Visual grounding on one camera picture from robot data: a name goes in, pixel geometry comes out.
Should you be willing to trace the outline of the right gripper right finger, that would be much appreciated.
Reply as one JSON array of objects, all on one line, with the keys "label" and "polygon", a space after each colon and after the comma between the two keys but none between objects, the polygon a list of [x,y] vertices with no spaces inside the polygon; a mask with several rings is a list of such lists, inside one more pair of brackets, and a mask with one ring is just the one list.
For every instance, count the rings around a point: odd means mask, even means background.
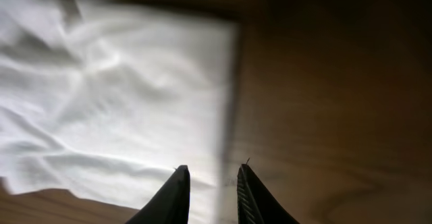
[{"label": "right gripper right finger", "polygon": [[238,170],[237,197],[239,224],[299,224],[247,164]]}]

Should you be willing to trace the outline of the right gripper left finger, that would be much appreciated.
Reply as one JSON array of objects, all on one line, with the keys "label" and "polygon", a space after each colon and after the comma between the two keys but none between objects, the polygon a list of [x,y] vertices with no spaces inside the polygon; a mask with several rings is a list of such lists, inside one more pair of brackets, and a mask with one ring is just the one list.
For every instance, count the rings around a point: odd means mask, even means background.
[{"label": "right gripper left finger", "polygon": [[126,224],[187,224],[189,209],[190,172],[187,165],[180,165]]}]

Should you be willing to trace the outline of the white t-shirt with logo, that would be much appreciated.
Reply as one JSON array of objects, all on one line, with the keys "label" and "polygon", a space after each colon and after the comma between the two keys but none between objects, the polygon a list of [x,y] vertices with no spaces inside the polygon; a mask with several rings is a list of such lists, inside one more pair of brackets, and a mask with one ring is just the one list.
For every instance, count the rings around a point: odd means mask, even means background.
[{"label": "white t-shirt with logo", "polygon": [[141,208],[191,172],[214,223],[238,28],[116,0],[1,0],[1,176]]}]

